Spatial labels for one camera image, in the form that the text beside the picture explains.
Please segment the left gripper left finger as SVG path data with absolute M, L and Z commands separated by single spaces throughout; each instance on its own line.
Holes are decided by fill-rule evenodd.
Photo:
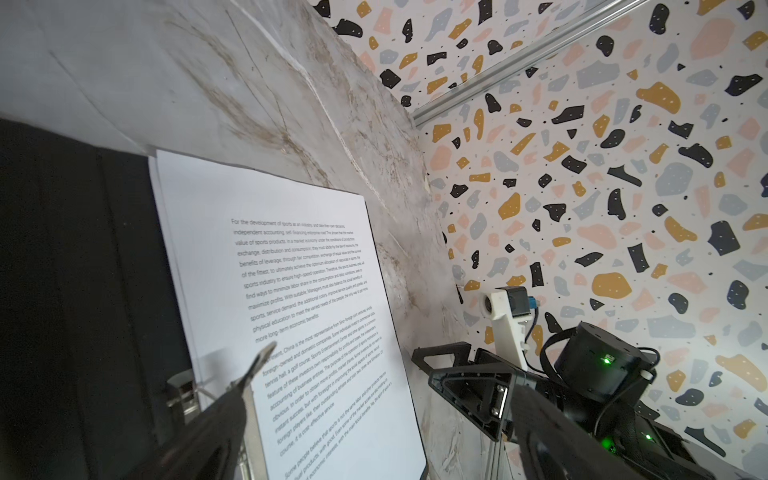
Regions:
M 276 346 L 271 342 L 259 351 L 240 380 L 127 477 L 232 479 L 247 425 L 244 395 Z

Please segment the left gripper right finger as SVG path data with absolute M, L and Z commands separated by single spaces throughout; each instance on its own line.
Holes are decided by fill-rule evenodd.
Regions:
M 528 479 L 641 479 L 625 457 L 637 451 L 635 414 L 554 383 L 513 388 L 514 435 Z

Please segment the orange folder black inside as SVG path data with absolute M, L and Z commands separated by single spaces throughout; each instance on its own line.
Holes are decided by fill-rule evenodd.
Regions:
M 147 158 L 3 121 L 2 477 L 124 477 L 190 366 Z

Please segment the white text paper sheet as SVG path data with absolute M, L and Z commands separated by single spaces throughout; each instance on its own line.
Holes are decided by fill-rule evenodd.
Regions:
M 149 162 L 197 382 L 251 384 L 270 479 L 421 479 L 427 459 L 365 199 L 159 151 Z

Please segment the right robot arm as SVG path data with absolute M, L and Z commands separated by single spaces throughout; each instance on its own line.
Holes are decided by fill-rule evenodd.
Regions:
M 649 348 L 581 322 L 553 335 L 560 359 L 526 371 L 466 342 L 418 348 L 429 386 L 490 440 L 518 445 L 529 479 L 711 479 L 673 430 L 640 408 Z

